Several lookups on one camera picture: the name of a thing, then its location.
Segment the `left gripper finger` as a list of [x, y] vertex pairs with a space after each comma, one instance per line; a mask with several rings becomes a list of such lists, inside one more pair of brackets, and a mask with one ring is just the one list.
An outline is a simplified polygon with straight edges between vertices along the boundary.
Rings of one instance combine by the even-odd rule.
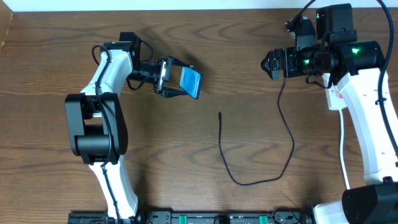
[[179, 66], [179, 67], [188, 67], [188, 68], [194, 68], [193, 65], [190, 65], [188, 63], [185, 63], [181, 61], [179, 58], [170, 56], [171, 58], [171, 66]]
[[183, 96], [183, 95], [188, 95], [188, 93], [184, 90], [178, 90], [167, 86], [165, 86], [164, 89], [162, 90], [162, 96], [164, 98], [172, 98], [175, 96]]

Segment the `blue Samsung Galaxy smartphone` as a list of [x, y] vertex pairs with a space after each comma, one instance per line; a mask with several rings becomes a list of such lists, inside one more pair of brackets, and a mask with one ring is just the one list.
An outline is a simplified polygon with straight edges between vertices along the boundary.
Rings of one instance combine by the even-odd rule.
[[189, 67], [183, 67], [180, 77], [180, 87], [193, 99], [200, 97], [203, 75]]

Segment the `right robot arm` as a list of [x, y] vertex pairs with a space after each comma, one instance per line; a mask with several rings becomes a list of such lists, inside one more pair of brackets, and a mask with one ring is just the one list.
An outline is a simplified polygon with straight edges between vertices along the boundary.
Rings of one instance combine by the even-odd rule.
[[322, 7], [312, 22], [296, 14], [285, 27], [293, 47], [274, 49], [261, 62], [273, 79], [315, 76], [336, 87], [348, 109], [363, 158], [365, 185], [312, 208], [313, 223], [397, 222], [397, 115], [386, 72], [390, 53], [375, 40], [358, 40], [350, 4]]

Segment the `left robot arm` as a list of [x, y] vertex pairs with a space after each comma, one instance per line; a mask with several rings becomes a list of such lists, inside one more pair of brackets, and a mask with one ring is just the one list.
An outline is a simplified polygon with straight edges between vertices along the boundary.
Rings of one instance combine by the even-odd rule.
[[117, 41], [93, 46], [100, 53], [93, 78], [79, 94], [65, 98], [72, 153], [94, 172], [108, 205], [103, 213], [70, 213], [69, 223], [147, 223], [124, 160], [128, 131], [119, 101], [124, 85], [151, 83], [164, 98], [200, 96], [203, 75], [193, 65], [170, 55], [143, 60], [142, 44], [134, 32], [121, 32]]

